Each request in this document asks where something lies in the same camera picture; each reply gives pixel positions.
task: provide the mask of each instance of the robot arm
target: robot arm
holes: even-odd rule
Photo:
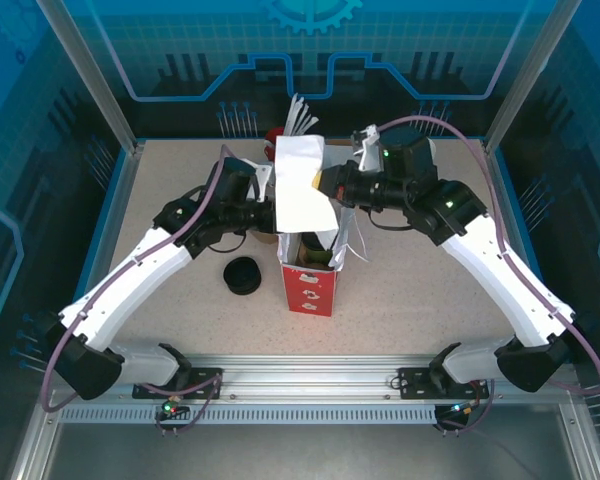
[[[515,332],[513,338],[447,347],[430,365],[432,379],[443,391],[445,385],[503,377],[523,390],[537,391],[569,356],[570,333],[554,317],[557,312],[548,312],[509,268],[485,205],[463,183],[438,178],[426,137],[417,135],[406,146],[380,150],[377,136],[371,137],[375,143],[365,142],[370,131],[375,129],[354,133],[354,150],[357,143],[358,155],[381,158],[382,171],[363,171],[350,160],[323,170],[314,186],[347,207],[402,211],[412,229],[427,235],[478,280]],[[573,310],[542,284],[508,244],[505,247],[505,254],[526,279],[573,321]]]
[[[56,363],[56,371],[83,399],[96,398],[115,383],[165,385],[176,375],[187,376],[183,369],[187,366],[190,369],[190,365],[168,345],[131,349],[112,341],[140,304],[206,247],[219,242],[225,233],[275,232],[273,204],[263,195],[270,173],[271,167],[226,158],[212,200],[202,216],[174,243],[139,259],[143,252],[180,231],[198,210],[199,201],[184,196],[169,202],[136,248],[98,285],[59,315],[45,313],[36,319],[40,345],[50,355],[74,319],[84,315],[85,305],[94,292],[108,285],[75,329]],[[129,262],[135,266],[119,275]]]

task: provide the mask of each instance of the glass panel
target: glass panel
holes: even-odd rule
[[[119,150],[35,2],[0,1],[0,478],[41,380],[28,320],[72,300]]]
[[[282,124],[295,92],[323,134],[420,112],[483,135],[554,3],[67,6],[136,135],[242,137]]]
[[[600,2],[580,5],[501,149],[544,280],[593,313],[582,326],[600,354]]]

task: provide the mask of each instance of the red cardboard box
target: red cardboard box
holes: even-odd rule
[[[289,310],[330,317],[336,296],[338,272],[282,264],[282,279]]]
[[[348,144],[348,147],[333,146],[329,141],[326,143],[324,166],[345,163],[348,159],[353,158],[353,150],[348,141],[338,143],[338,145],[342,145],[342,143]],[[331,271],[297,265],[300,234],[280,235],[278,258],[282,266],[282,278],[289,310],[292,312],[322,315],[325,317],[332,315],[335,303],[336,280],[344,264],[350,219],[353,215],[354,213],[351,209],[343,208],[340,212],[340,231],[336,239],[336,244],[339,243],[338,239],[341,239],[342,242],[339,247],[337,245],[334,247],[334,259],[337,260],[337,265]]]

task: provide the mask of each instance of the white paper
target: white paper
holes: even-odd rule
[[[337,230],[329,198],[313,188],[322,169],[324,138],[280,136],[276,140],[276,228],[279,232]]]

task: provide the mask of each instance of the beige table surface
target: beige table surface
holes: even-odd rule
[[[217,140],[149,140],[140,160],[114,264],[151,226],[164,204],[203,183],[218,158]],[[262,141],[226,142],[237,156],[264,159]],[[487,204],[484,179],[457,140],[436,140],[441,178],[468,184]],[[376,221],[403,224],[397,212]],[[127,321],[117,340],[169,342],[188,354],[416,354],[448,344],[510,335],[513,330],[478,282],[417,232],[386,232],[359,212],[371,263],[348,253],[331,318],[291,313],[276,246],[247,236],[232,254],[205,251],[165,282]],[[219,248],[237,244],[226,235]],[[237,256],[253,257],[262,285],[242,297],[222,280]]]

